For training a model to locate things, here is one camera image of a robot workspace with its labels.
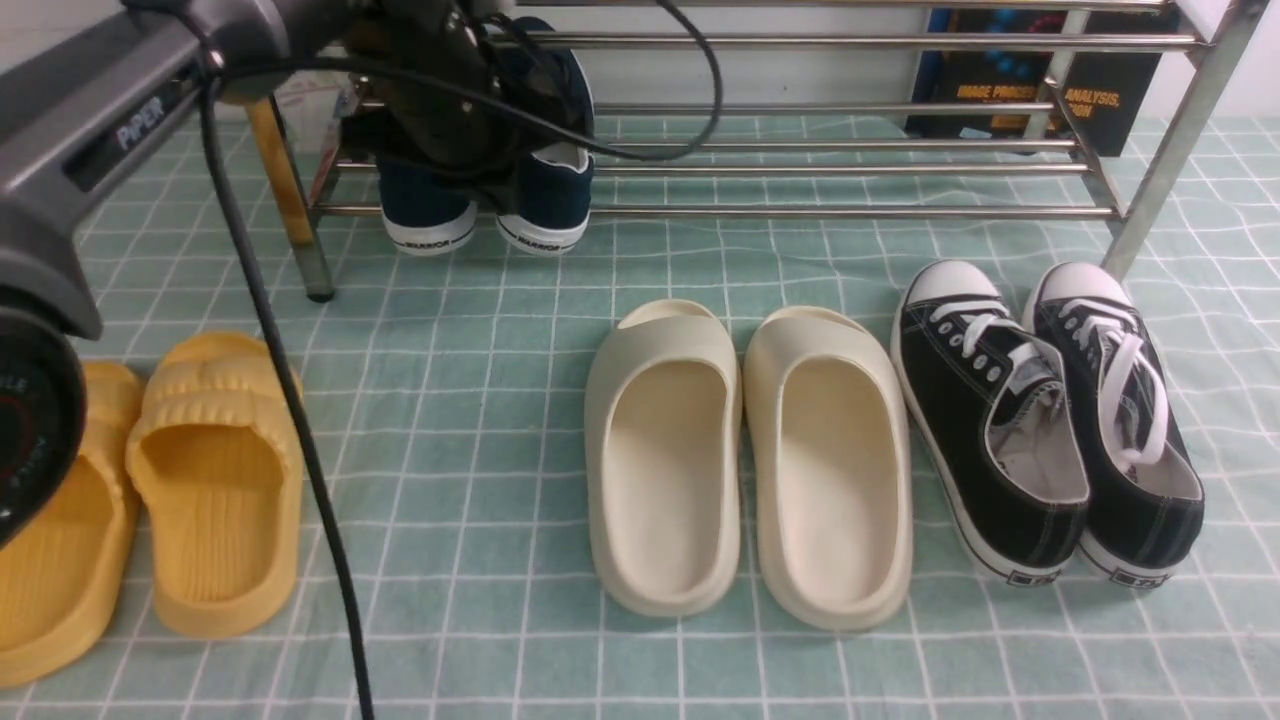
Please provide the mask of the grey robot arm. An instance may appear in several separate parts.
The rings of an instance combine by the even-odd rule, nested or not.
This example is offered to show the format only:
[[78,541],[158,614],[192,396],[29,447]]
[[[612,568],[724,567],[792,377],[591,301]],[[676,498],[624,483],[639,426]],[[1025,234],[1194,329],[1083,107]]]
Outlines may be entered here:
[[489,49],[468,1],[125,1],[3,74],[3,541],[50,502],[84,433],[72,338],[99,314],[76,227],[198,111],[265,99],[297,70],[390,83],[372,149],[467,188],[590,128],[553,86]]

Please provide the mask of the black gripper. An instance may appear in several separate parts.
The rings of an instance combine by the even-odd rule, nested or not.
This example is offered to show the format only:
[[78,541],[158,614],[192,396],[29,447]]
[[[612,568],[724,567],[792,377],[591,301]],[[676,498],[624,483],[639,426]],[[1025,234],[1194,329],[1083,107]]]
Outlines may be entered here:
[[476,102],[493,97],[561,122],[561,53],[535,40],[544,24],[490,1],[365,1],[343,37],[347,54],[467,91],[370,77],[381,108],[348,117],[342,138],[378,169],[384,213],[515,211],[520,172],[553,138]]

